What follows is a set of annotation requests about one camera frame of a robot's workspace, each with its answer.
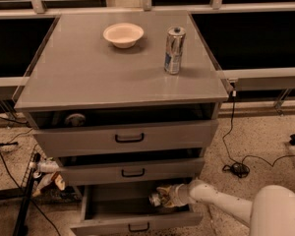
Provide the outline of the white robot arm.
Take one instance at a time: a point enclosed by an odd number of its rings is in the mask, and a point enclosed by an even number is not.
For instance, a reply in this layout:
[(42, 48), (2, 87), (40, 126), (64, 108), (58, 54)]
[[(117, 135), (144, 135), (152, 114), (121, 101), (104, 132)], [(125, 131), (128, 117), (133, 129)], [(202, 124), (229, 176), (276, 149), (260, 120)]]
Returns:
[(155, 207), (204, 203), (218, 207), (249, 228), (249, 236), (295, 236), (295, 193), (278, 185), (261, 188), (252, 201), (219, 192), (200, 179), (165, 185), (149, 196)]

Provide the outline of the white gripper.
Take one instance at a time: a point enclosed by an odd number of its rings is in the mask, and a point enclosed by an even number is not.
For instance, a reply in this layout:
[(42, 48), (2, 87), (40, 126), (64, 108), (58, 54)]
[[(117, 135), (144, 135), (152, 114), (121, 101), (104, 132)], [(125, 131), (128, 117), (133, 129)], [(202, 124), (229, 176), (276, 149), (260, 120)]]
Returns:
[(161, 205), (163, 207), (182, 207), (196, 202), (190, 196), (189, 187), (186, 184), (159, 186), (156, 188), (156, 191), (163, 197), (170, 195), (170, 199), (161, 199)]

